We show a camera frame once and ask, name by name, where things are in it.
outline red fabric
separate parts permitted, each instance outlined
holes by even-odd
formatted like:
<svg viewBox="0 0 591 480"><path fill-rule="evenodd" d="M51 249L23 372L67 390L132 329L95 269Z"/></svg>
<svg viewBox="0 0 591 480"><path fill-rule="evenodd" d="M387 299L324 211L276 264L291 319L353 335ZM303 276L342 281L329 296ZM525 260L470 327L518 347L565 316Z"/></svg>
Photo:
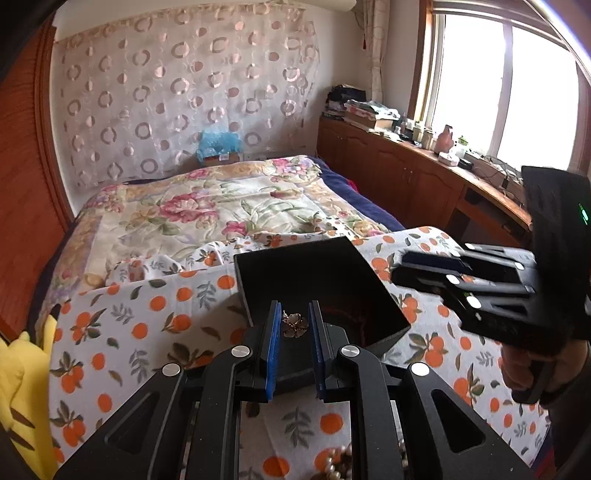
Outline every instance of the red fabric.
<svg viewBox="0 0 591 480"><path fill-rule="evenodd" d="M359 193L359 189L357 188L357 185L354 181L347 179L347 183L349 184L349 187L351 187L354 191Z"/></svg>
<svg viewBox="0 0 591 480"><path fill-rule="evenodd" d="M536 477L540 478L542 474L554 465L554 448L550 448L550 451L546 454L542 463L535 472Z"/></svg>

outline floral bedspread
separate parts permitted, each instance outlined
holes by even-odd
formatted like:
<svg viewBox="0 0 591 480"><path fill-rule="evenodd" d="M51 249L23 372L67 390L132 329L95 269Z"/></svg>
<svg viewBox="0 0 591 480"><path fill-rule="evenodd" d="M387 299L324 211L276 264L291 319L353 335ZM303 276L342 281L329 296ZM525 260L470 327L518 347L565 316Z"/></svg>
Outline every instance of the floral bedspread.
<svg viewBox="0 0 591 480"><path fill-rule="evenodd" d="M346 235L411 323L385 360L429 364L530 463L546 434L547 415L539 406L512 402L502 383L500 346L460 330L457 316L439 297L389 281L405 251L449 255L458 244L429 227L360 236L355 223L338 216L312 223L319 232L236 236L176 260L160 253L124 259L110 270L108 286L81 290L64 302L50 364L56 457L69 458L163 364L205 365L240 343L246 319L234 253ZM314 387L278 395L270 404L244 404L239 476L317 480L327 451L349 442L348 405L322 403Z"/></svg>
<svg viewBox="0 0 591 480"><path fill-rule="evenodd" d="M184 261L212 241L263 231L312 233L325 216L338 216L360 238L387 232L332 192L306 156L105 187L79 216L54 270L37 330L56 303L103 287L107 272L122 260L163 254Z"/></svg>

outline person's arm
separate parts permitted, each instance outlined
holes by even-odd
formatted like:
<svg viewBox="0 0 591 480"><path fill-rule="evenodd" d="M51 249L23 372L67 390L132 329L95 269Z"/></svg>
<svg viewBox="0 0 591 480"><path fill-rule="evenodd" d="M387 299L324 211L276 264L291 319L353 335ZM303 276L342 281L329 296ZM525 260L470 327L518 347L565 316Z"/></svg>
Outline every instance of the person's arm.
<svg viewBox="0 0 591 480"><path fill-rule="evenodd" d="M552 425L554 458L559 468L569 458L589 424L591 424L591 355L589 343L573 340L554 358L556 367L540 404L549 410ZM549 360L515 347L502 348L502 374L512 390L530 388L533 360ZM585 456L577 466L589 472L591 456Z"/></svg>

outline hand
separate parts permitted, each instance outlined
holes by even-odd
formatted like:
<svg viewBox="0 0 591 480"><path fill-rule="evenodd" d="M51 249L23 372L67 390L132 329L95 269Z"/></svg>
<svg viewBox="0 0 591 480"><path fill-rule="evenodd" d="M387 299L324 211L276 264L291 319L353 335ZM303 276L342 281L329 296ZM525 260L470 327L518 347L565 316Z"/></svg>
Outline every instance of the hand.
<svg viewBox="0 0 591 480"><path fill-rule="evenodd" d="M571 340L555 357L541 356L514 346L503 345L501 372L505 385L511 390L527 390L534 382L530 371L531 362L533 360L556 361L554 374L545 389L546 392L555 392L573 381L581 372L587 360L587 345L585 340Z"/></svg>

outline black sleeve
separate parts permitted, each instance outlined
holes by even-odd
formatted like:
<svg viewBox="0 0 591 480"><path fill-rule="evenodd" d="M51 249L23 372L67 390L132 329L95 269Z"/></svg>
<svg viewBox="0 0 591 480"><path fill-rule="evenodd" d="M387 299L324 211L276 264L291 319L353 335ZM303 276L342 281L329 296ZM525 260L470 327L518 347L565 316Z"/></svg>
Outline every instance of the black sleeve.
<svg viewBox="0 0 591 480"><path fill-rule="evenodd" d="M541 405L550 413L554 460L560 468L568 460L583 433L591 423L591 355L581 373L566 387L555 394L544 394ZM591 471L591 456L586 455L577 465L576 472L585 478Z"/></svg>

